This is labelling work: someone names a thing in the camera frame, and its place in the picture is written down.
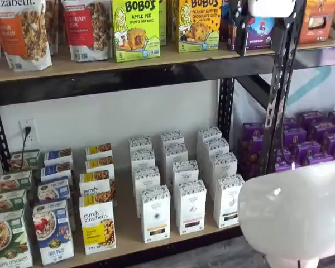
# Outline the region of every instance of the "power cord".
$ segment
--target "power cord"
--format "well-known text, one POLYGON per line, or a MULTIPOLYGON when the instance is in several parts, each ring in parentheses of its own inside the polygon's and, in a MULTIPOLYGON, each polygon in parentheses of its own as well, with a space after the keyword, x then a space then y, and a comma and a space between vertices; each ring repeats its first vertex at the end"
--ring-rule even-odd
POLYGON ((23 152, 25 150, 26 139, 29 136, 29 134, 31 133, 31 127, 25 127, 24 132, 25 132, 25 138, 23 139, 23 145, 22 145, 22 151, 21 151, 21 167, 20 167, 20 170, 23 167, 23 152))

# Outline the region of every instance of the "brand logo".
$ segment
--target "brand logo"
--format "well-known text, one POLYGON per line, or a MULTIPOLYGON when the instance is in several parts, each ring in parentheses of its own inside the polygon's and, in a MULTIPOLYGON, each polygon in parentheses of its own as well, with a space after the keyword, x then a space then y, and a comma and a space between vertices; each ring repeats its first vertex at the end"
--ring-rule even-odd
POLYGON ((140 0, 140 1, 128 1, 125 3, 125 9, 127 12, 132 10, 143 11, 149 9, 150 11, 155 9, 156 0, 140 0))
POLYGON ((191 7, 196 7, 196 6, 202 6, 202 7, 208 7, 208 6, 218 6, 218 1, 217 0, 192 0, 191 1, 191 7))

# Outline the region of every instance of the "orange box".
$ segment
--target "orange box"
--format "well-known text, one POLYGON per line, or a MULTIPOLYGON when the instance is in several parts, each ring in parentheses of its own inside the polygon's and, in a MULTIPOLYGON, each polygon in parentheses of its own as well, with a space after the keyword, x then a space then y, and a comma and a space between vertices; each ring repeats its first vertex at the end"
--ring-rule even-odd
POLYGON ((307 0, 300 43, 308 44, 327 40, 334 12, 335 0, 307 0))

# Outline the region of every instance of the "cartoon girl illustration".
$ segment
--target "cartoon girl illustration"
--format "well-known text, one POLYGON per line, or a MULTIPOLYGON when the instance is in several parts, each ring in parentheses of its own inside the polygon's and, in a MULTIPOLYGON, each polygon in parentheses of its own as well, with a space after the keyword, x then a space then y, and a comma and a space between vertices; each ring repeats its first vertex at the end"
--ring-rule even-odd
POLYGON ((128 27, 123 8, 118 7, 114 16, 114 29, 116 30, 116 32, 114 33, 114 37, 116 39, 116 42, 118 43, 117 47, 119 49, 130 49, 127 39, 128 27))
POLYGON ((181 8, 181 15, 180 15, 180 27, 179 31, 182 35, 186 33, 186 31, 190 31, 191 28, 191 7, 189 4, 184 3, 183 7, 181 8))

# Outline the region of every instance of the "green bobo's box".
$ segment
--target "green bobo's box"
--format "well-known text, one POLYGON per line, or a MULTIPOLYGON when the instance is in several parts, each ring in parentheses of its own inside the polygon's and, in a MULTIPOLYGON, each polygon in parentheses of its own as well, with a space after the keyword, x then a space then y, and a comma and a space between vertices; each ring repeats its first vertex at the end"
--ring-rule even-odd
POLYGON ((114 0, 112 8, 117 62, 159 57, 159 1, 114 0))

